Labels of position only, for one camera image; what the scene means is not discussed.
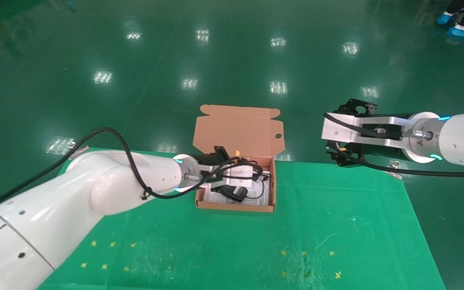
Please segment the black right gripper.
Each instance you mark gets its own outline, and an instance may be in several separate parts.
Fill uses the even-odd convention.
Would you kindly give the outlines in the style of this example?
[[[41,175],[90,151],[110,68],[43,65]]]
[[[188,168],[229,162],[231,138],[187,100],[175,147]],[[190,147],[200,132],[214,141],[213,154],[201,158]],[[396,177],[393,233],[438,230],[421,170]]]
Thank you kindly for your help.
[[[354,117],[370,117],[378,109],[378,106],[368,101],[349,99],[345,104],[340,105],[335,114],[346,114]],[[364,143],[357,140],[355,143],[341,145],[338,141],[327,140],[326,149],[330,158],[339,167],[359,167],[360,162],[364,162],[364,155],[387,157],[393,160],[409,160],[405,152],[397,147],[388,147]]]

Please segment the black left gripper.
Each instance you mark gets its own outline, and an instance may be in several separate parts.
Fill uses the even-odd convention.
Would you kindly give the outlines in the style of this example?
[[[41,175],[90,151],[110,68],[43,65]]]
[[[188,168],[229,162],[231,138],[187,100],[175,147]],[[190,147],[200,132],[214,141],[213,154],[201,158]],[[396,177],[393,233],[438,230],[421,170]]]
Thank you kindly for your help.
[[[225,147],[214,146],[214,152],[203,153],[198,155],[198,164],[209,167],[208,170],[201,171],[202,179],[205,179],[205,184],[211,184],[211,191],[221,191],[222,189],[228,189],[228,185],[216,185],[217,183],[225,180],[221,172],[212,173],[217,167],[224,168],[226,165],[230,165],[232,160],[227,153]],[[240,159],[238,165],[250,166],[253,169],[252,181],[264,181],[263,169],[258,165],[256,160]]]

